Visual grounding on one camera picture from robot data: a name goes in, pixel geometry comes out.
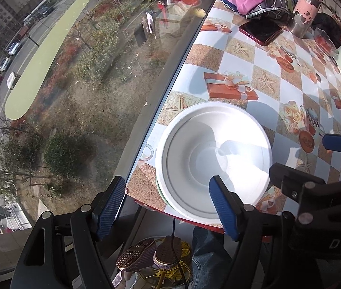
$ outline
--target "street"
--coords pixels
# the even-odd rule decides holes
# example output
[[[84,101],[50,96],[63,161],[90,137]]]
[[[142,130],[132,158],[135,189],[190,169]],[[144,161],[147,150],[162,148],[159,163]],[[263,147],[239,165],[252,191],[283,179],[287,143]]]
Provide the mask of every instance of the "street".
[[[65,13],[65,11],[70,7],[74,0],[62,0],[58,2],[54,6],[54,11],[49,14],[46,18],[43,18],[41,21],[37,22],[30,30],[30,37],[37,42],[37,44],[41,44],[43,40],[46,38],[51,28],[56,24],[56,22],[60,19],[60,17]],[[22,74],[25,70],[27,64],[31,60],[32,56],[37,50],[37,45],[35,45],[29,38],[23,39],[23,46],[20,51],[13,57],[13,61],[8,68],[8,70],[3,74],[4,78],[0,85],[0,118],[4,118],[4,104],[6,99],[10,93],[10,90],[7,88],[6,80],[11,72],[15,72],[17,74]],[[3,205],[4,201],[0,199],[0,205]],[[0,222],[4,227],[6,227],[6,219]]]

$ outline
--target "white bowl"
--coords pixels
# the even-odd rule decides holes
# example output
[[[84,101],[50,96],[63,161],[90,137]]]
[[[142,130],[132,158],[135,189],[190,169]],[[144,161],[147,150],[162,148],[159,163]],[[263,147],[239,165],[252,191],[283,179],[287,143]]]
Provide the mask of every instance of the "white bowl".
[[[224,102],[204,102],[179,113],[158,143],[156,177],[167,202],[195,222],[220,223],[209,193],[219,175],[245,204],[256,205],[268,183],[271,145],[247,112]]]

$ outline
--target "white car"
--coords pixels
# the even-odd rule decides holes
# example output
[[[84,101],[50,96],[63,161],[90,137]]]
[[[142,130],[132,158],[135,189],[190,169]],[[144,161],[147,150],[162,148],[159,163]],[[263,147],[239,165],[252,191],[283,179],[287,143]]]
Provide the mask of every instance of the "white car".
[[[9,55],[13,56],[16,55],[18,53],[18,51],[21,49],[22,44],[20,42],[14,42],[10,48],[9,48]]]
[[[5,59],[2,59],[0,62],[0,71],[5,72],[9,68],[10,64],[11,64],[10,58],[7,57]]]

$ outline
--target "metal screw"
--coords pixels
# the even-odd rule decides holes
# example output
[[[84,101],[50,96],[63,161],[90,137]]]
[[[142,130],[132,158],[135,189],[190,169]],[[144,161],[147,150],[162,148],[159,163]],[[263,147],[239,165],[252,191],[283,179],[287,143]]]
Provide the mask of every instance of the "metal screw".
[[[251,211],[253,211],[253,209],[254,209],[253,205],[251,205],[251,204],[244,204],[244,205],[243,205],[243,208],[244,208],[244,210],[246,210],[247,212],[251,212]]]
[[[81,212],[88,212],[91,210],[91,206],[90,204],[84,204],[83,206],[81,206]]]
[[[312,189],[316,186],[315,182],[313,181],[307,181],[305,184],[304,184],[304,187],[306,187],[307,189]]]
[[[313,219],[314,219],[314,216],[312,216],[311,213],[302,213],[298,217],[298,221],[302,225],[308,225],[309,223],[312,222]]]
[[[51,215],[50,211],[45,211],[42,213],[41,217],[45,220],[45,219],[49,218],[50,215]]]

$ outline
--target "checkered tablecloth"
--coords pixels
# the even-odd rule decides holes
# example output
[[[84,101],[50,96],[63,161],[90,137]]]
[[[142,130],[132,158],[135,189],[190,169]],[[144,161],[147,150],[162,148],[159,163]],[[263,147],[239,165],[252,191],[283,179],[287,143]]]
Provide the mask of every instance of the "checkered tablecloth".
[[[261,47],[239,31],[245,22],[219,0],[215,2],[128,182],[128,194],[137,202],[183,218],[158,193],[156,148],[172,118],[204,101],[235,104],[251,114],[269,138],[274,163],[316,175],[326,183],[341,180],[341,153],[327,151],[321,144],[324,133],[341,134],[338,68],[311,35],[299,39],[285,30],[268,47]],[[283,210],[296,214],[298,205],[272,186],[256,207],[271,214]]]

